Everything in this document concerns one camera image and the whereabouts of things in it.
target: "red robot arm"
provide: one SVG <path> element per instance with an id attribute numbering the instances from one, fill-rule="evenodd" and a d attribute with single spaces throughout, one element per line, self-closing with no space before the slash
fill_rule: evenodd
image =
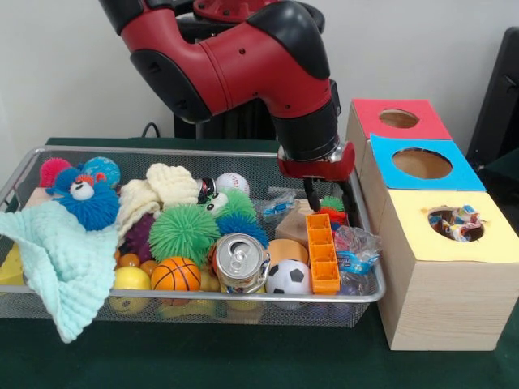
<path id="1" fill-rule="evenodd" d="M 319 29 L 302 5 L 274 2 L 244 23 L 189 44 L 172 0 L 100 2 L 136 69 L 176 115 L 204 122 L 260 98 L 276 128 L 284 174 L 347 180 L 353 149 L 338 148 L 337 94 Z"/>

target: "orange plastic tray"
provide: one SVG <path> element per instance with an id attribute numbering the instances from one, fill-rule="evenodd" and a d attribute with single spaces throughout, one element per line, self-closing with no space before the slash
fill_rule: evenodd
<path id="1" fill-rule="evenodd" d="M 307 234 L 312 291 L 336 294 L 341 278 L 328 214 L 307 215 Z"/>

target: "wire basket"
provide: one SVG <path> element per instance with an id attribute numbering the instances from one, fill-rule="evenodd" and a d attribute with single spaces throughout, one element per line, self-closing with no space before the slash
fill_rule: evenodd
<path id="1" fill-rule="evenodd" d="M 300 180 L 281 176 L 276 154 L 250 152 L 198 152 L 101 147 L 42 147 L 28 153 L 0 191 L 3 211 L 22 209 L 39 183 L 39 169 L 51 157 L 61 157 L 73 165 L 94 156 L 114 160 L 122 171 L 122 183 L 133 178 L 145 179 L 154 163 L 182 165 L 194 178 L 218 177 L 225 172 L 243 175 L 251 184 L 251 198 L 257 206 L 268 200 L 268 194 L 280 188 L 296 190 L 304 199 Z M 358 209 L 359 224 L 369 230 L 366 208 L 356 174 L 351 184 Z M 316 190 L 334 195 L 334 185 L 317 182 Z M 275 225 L 264 225 L 273 239 Z M 3 262 L 13 242 L 0 237 L 0 259 Z M 113 289 L 97 320 L 240 323 L 297 326 L 353 327 L 368 305 L 385 292 L 384 276 L 376 264 L 368 276 L 369 288 L 363 296 L 291 296 L 279 294 L 230 295 L 207 292 L 167 292 L 154 290 Z M 145 306 L 131 314 L 118 307 Z M 0 285 L 0 318 L 50 318 L 41 299 L 27 286 Z"/>

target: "green table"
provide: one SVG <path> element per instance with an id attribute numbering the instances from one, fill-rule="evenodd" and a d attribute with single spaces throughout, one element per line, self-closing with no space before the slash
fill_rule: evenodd
<path id="1" fill-rule="evenodd" d="M 51 139 L 49 144 L 275 151 L 270 142 Z M 376 305 L 354 329 L 94 322 L 65 345 L 47 320 L 0 320 L 0 388 L 518 388 L 519 308 L 492 353 L 388 349 Z"/>

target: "can lid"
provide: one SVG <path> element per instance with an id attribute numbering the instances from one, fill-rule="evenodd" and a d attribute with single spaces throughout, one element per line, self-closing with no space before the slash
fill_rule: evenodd
<path id="1" fill-rule="evenodd" d="M 247 278 L 258 271 L 263 251 L 253 238 L 241 233 L 229 235 L 217 248 L 217 264 L 231 278 Z"/>

